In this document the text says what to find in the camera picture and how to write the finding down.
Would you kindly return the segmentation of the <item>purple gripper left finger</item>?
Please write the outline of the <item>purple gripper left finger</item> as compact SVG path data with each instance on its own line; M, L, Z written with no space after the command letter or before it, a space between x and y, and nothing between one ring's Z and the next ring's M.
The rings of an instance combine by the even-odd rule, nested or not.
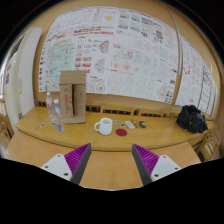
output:
M56 154L42 169L79 185L91 155L91 144L85 144L66 155Z

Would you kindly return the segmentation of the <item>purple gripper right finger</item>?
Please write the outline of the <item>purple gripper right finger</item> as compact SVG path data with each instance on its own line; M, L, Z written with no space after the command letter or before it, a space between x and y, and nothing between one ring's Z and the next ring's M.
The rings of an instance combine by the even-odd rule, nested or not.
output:
M168 155L158 156L137 144L132 145L132 155L143 185L148 185L181 170L181 167Z

